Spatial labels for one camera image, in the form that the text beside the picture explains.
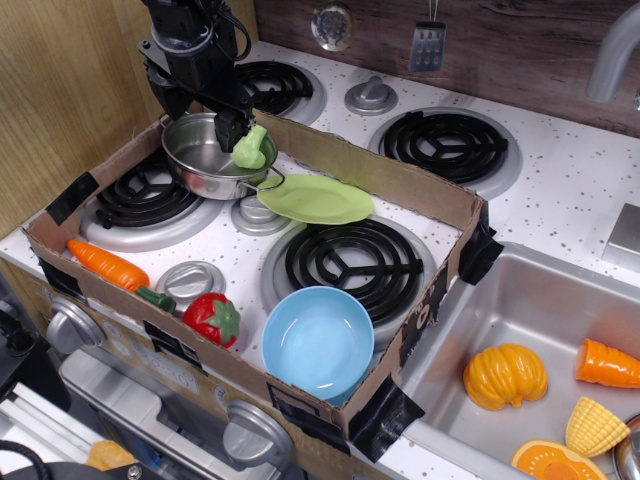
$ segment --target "black burner grate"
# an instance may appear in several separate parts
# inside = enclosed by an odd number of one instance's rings
[[[365,265],[345,255],[357,250]],[[285,267],[295,289],[336,287],[354,296],[374,325],[405,307],[422,273],[422,260],[393,228],[366,219],[346,225],[308,225],[289,243]],[[356,286],[349,286],[358,279]]]
[[[253,98],[254,107],[279,115],[296,100],[313,95],[307,76],[280,62],[250,62],[236,65],[236,75]]]
[[[385,132],[383,153],[455,183],[489,175],[502,165],[509,142],[488,123],[464,114],[409,112]]]
[[[173,180],[166,181],[170,173],[165,155],[158,149],[98,194],[96,217],[104,228],[155,225],[200,198]]]

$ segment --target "spatula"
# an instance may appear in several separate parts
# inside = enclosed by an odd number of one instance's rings
[[[438,0],[431,16],[431,0],[429,0],[429,21],[416,23],[409,60],[410,72],[429,72],[440,70],[444,57],[444,40],[447,26],[436,22]]]

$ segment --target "black cable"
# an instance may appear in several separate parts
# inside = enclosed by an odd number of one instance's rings
[[[218,50],[220,50],[222,52],[222,54],[225,57],[227,57],[229,60],[231,60],[232,62],[239,62],[240,60],[244,60],[245,58],[247,58],[249,56],[249,53],[251,53],[251,37],[249,36],[249,32],[247,31],[247,29],[245,28],[245,26],[242,24],[242,22],[240,20],[238,20],[236,17],[234,17],[229,10],[225,9],[224,5],[222,5],[218,9],[218,14],[220,15],[220,17],[222,19],[226,20],[231,25],[233,25],[235,28],[240,30],[242,32],[242,34],[245,36],[246,40],[247,40],[247,44],[246,44],[246,46],[244,48],[244,52],[242,52],[237,57],[232,57],[231,55],[229,55],[227,52],[224,51],[224,49],[222,47],[220,47],[219,44],[217,44]]]
[[[33,450],[19,443],[10,442],[8,440],[0,440],[0,450],[8,450],[27,457],[31,463],[33,463],[33,467],[36,470],[39,480],[51,480],[51,475],[49,474],[47,466]]]

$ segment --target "cardboard tray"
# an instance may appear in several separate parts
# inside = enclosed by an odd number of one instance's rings
[[[103,280],[63,255],[65,242],[79,232],[82,207],[161,145],[161,122],[151,125],[104,163],[78,178],[31,221],[25,233],[48,281],[57,290],[85,303],[87,298],[91,298],[132,319],[144,319],[172,338],[174,345],[206,366],[204,370],[215,372],[221,379],[239,386],[258,404],[273,406],[287,420],[317,438],[333,437],[335,440],[342,437],[349,440],[375,462],[408,423],[422,413],[404,397],[395,379],[399,378],[398,371],[426,325],[434,323],[442,297],[459,274],[461,258],[466,270],[477,269],[471,264],[478,257],[476,244],[482,243],[478,238],[486,237],[482,234],[487,230],[486,203],[470,190],[332,135],[261,112],[256,112],[256,117],[258,123],[267,128],[281,152],[313,169],[461,231],[435,278],[423,291],[377,367],[341,407],[318,400],[243,361],[237,354],[203,341],[172,315]],[[385,403],[389,408],[381,408]],[[376,440],[381,423],[392,418],[404,418],[404,421],[395,424],[395,434],[390,438],[387,432],[384,434],[387,437],[383,435]]]

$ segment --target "toy food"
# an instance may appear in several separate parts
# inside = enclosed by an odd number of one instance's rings
[[[586,338],[578,349],[573,376],[608,387],[640,388],[640,360]]]
[[[133,263],[80,240],[67,240],[67,248],[85,268],[97,273],[105,280],[135,293],[169,313],[173,313],[176,309],[173,298],[149,289],[149,276]]]
[[[200,295],[184,312],[182,322],[224,348],[240,335],[240,314],[222,293]]]
[[[471,400],[488,410],[522,400],[539,400],[547,392],[542,361],[522,345],[505,343],[478,353],[464,369],[464,388]]]
[[[607,480],[588,458],[561,443],[530,440],[511,458],[511,466],[538,480]]]
[[[231,159],[242,168],[258,169],[264,167],[267,160],[260,151],[262,139],[267,134],[267,129],[260,125],[254,125],[244,137],[233,147]]]
[[[133,463],[136,463],[135,457],[116,442],[99,440],[91,445],[85,465],[105,472]]]
[[[139,267],[90,243],[71,239],[67,248],[92,272],[135,293],[139,286],[149,286],[149,276]]]
[[[595,400],[580,397],[573,409],[565,443],[584,457],[595,457],[624,440],[631,430]]]

